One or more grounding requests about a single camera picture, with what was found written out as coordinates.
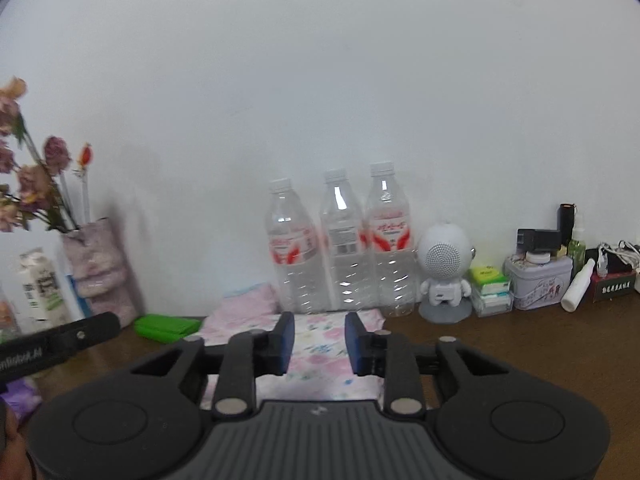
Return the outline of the person's left hand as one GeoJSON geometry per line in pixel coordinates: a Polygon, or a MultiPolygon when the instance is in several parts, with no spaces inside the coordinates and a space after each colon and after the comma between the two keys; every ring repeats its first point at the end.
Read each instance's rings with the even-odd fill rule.
{"type": "Polygon", "coordinates": [[[27,456],[26,443],[18,431],[18,422],[13,411],[1,402],[4,419],[1,435],[4,449],[1,452],[0,476],[2,480],[32,480],[32,466],[27,456]]]}

